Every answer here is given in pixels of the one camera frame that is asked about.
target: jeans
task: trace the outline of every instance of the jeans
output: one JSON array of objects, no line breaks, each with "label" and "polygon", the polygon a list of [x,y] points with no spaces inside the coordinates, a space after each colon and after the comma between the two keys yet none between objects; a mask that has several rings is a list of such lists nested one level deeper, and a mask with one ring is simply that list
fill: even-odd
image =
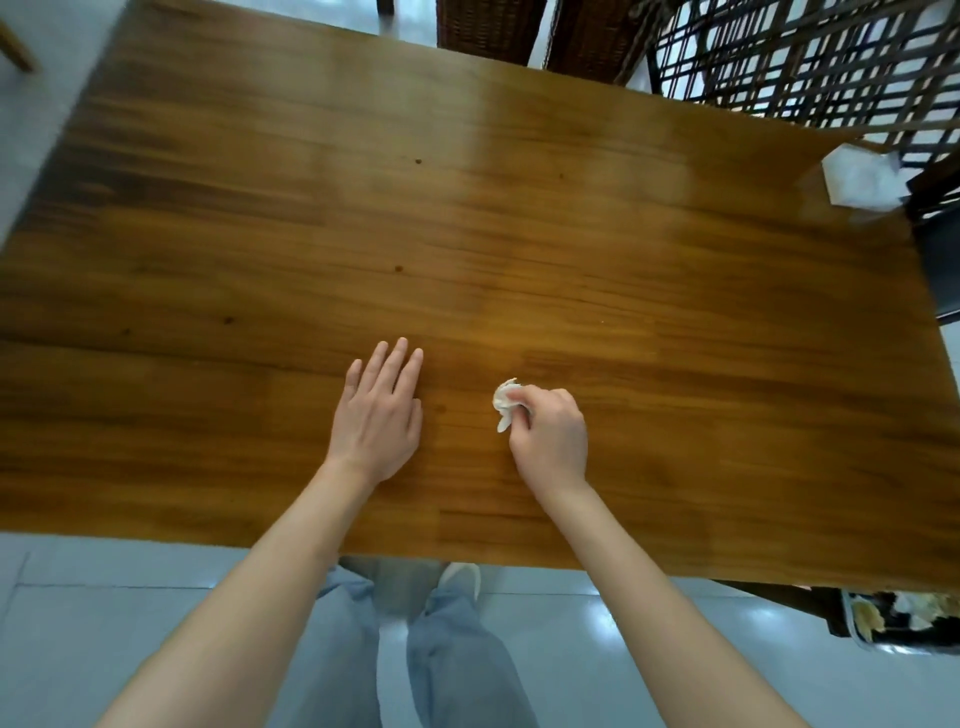
[{"label": "jeans", "polygon": [[[380,728],[373,583],[337,567],[317,608],[329,610],[331,629],[310,702],[324,728]],[[407,667],[423,728],[537,727],[507,648],[480,623],[470,595],[433,590],[410,625]]]}]

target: white sneaker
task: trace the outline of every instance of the white sneaker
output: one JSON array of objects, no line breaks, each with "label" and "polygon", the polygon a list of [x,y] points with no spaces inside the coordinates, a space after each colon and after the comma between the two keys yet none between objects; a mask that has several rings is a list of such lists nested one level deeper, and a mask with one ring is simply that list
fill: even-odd
[{"label": "white sneaker", "polygon": [[480,567],[455,561],[440,575],[438,587],[447,587],[466,595],[473,594],[473,601],[480,596]]}]

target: table top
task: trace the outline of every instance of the table top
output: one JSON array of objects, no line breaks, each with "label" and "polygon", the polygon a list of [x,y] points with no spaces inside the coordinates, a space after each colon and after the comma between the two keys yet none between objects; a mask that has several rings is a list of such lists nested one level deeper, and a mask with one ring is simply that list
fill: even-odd
[{"label": "table top", "polygon": [[349,362],[422,444],[346,551],[571,567],[493,389],[565,387],[670,573],[960,589],[960,404],[909,228],[840,137],[134,0],[0,260],[0,528],[250,545]]}]

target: hand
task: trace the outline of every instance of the hand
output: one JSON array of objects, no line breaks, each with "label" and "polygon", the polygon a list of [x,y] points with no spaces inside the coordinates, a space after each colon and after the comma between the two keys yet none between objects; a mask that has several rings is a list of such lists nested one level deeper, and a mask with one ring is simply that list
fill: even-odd
[{"label": "hand", "polygon": [[414,350],[401,370],[407,340],[400,338],[390,356],[388,348],[385,341],[376,345],[363,376],[360,359],[347,370],[324,462],[325,467],[360,473],[371,488],[410,459],[423,424],[423,406],[414,399],[423,350]]},{"label": "hand", "polygon": [[537,499],[543,503],[560,490],[584,487],[587,424],[576,400],[565,389],[548,392],[533,385],[511,390],[507,397],[530,410],[514,410],[510,450]]}]

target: forearm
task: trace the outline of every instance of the forearm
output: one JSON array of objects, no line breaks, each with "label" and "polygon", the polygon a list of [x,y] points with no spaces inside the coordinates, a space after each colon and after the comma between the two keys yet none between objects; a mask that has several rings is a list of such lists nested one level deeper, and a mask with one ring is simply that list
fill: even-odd
[{"label": "forearm", "polygon": [[670,728],[802,728],[589,488],[544,503],[590,575]]},{"label": "forearm", "polygon": [[145,662],[100,728],[262,726],[369,484],[324,465]]}]

